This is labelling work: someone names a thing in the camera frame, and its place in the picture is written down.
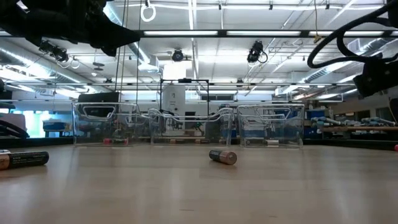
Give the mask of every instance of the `fluorescent light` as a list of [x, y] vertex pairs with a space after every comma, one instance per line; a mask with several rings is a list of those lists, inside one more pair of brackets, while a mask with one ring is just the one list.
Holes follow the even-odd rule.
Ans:
[[289, 87], [287, 87], [282, 94], [287, 94], [290, 93], [291, 91], [297, 89], [297, 88], [310, 88], [309, 85], [290, 85]]
[[226, 35], [269, 35], [269, 36], [298, 36], [300, 31], [250, 31], [250, 30], [237, 30], [237, 31], [227, 31]]
[[34, 89], [29, 88], [28, 86], [24, 86], [24, 85], [18, 85], [18, 86], [8, 85], [8, 87], [16, 88], [18, 90], [29, 91], [29, 92], [32, 92], [32, 93], [35, 92]]
[[350, 94], [350, 93], [354, 93], [354, 92], [356, 92], [356, 91], [358, 91], [358, 89], [353, 89], [353, 90], [347, 91], [347, 92], [345, 92], [344, 94]]
[[199, 61], [204, 62], [204, 63], [245, 63], [247, 64], [248, 56], [224, 56], [224, 55], [219, 55], [219, 56], [214, 56], [214, 55], [200, 55], [199, 56]]
[[144, 31], [146, 36], [157, 36], [157, 35], [217, 35], [216, 30], [181, 30], [181, 31]]
[[382, 35], [384, 31], [347, 31], [344, 36], [352, 35], [366, 35], [366, 36], [379, 36]]
[[344, 79], [338, 81], [337, 83], [344, 83], [344, 82], [352, 81], [352, 80], [353, 80], [355, 77], [357, 77], [358, 75], [359, 75], [359, 74], [355, 74], [355, 75], [346, 77], [346, 78], [344, 78]]
[[0, 31], [0, 36], [11, 36], [11, 34], [7, 33], [6, 31]]
[[299, 99], [302, 99], [302, 98], [304, 98], [304, 97], [305, 97], [305, 95], [304, 95], [304, 94], [301, 94], [301, 95], [295, 96], [294, 99], [295, 99], [295, 100], [299, 100]]
[[6, 68], [0, 70], [0, 77], [17, 82], [26, 82], [26, 81], [41, 82], [39, 80], [36, 80], [34, 77], [28, 77], [27, 75], [14, 72]]
[[[332, 33], [333, 31], [318, 31], [318, 35], [321, 36], [328, 36]], [[317, 32], [316, 31], [311, 31], [310, 36], [316, 36]]]
[[329, 98], [335, 97], [337, 95], [338, 95], [337, 93], [324, 94], [322, 96], [318, 96], [317, 99], [320, 99], [320, 100], [329, 99]]

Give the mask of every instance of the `table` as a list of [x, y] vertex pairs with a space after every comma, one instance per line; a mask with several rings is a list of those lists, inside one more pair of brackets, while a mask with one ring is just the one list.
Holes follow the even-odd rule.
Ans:
[[398, 223], [396, 152], [214, 148], [20, 149], [50, 161], [0, 172], [1, 223]]

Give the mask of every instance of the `battery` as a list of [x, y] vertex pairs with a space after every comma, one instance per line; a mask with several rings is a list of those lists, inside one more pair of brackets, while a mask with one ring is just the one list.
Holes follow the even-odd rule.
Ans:
[[238, 160], [235, 152], [221, 151], [221, 150], [211, 150], [209, 152], [209, 157], [213, 161], [221, 162], [227, 165], [233, 165]]
[[18, 152], [0, 154], [0, 170], [42, 166], [49, 161], [48, 152]]

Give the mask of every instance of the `black equipment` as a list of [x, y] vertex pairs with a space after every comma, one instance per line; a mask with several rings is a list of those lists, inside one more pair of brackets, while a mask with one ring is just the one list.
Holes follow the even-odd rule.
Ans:
[[174, 50], [172, 59], [174, 62], [181, 62], [182, 60], [184, 60], [184, 54], [182, 53], [182, 50], [180, 49]]
[[[268, 55], [264, 52], [264, 46], [261, 41], [256, 40], [251, 49], [249, 50], [249, 55], [248, 55], [248, 62], [249, 63], [266, 63], [268, 61]], [[265, 55], [266, 60], [265, 61], [260, 61], [260, 58]]]
[[29, 138], [29, 135], [25, 130], [3, 120], [0, 120], [0, 135], [14, 136], [22, 139]]
[[139, 34], [111, 22], [103, 9], [112, 0], [18, 0], [0, 3], [0, 27], [16, 37], [25, 37], [40, 47], [42, 38], [90, 44], [106, 55], [140, 40]]
[[[119, 92], [112, 93], [95, 93], [95, 94], [81, 94], [78, 98], [79, 103], [117, 103], [119, 101]], [[80, 114], [85, 114], [89, 116], [96, 116], [100, 118], [106, 118], [109, 113], [117, 112], [117, 108], [113, 108], [114, 105], [107, 108], [99, 108], [106, 106], [104, 104], [96, 105], [93, 104], [92, 107], [85, 106], [85, 111], [83, 111], [83, 106], [79, 105], [78, 110]]]
[[[379, 17], [384, 13], [388, 13], [388, 19]], [[398, 28], [398, 0], [387, 0], [387, 4], [374, 12], [371, 12], [359, 19], [351, 21], [346, 25], [340, 27], [326, 37], [320, 44], [318, 44], [310, 56], [308, 57], [307, 64], [310, 68], [322, 68], [338, 62], [362, 62], [365, 63], [363, 67], [363, 74], [354, 78], [355, 85], [358, 92], [363, 96], [371, 96], [381, 90], [385, 90], [398, 85], [398, 54], [393, 57], [383, 58], [382, 53], [372, 57], [359, 56], [348, 50], [344, 44], [345, 32], [355, 28], [361, 24], [372, 22], [386, 27]], [[345, 57], [335, 58], [327, 62], [314, 64], [313, 60], [319, 51], [329, 44], [332, 40], [336, 39], [337, 47]]]

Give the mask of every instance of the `window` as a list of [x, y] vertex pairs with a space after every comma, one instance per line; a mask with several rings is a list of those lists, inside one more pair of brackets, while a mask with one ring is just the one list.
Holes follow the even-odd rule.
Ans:
[[386, 119], [388, 121], [394, 121], [391, 110], [388, 107], [376, 109], [376, 116], [381, 119]]
[[361, 121], [363, 118], [370, 118], [371, 117], [371, 111], [359, 111], [356, 112], [356, 120]]

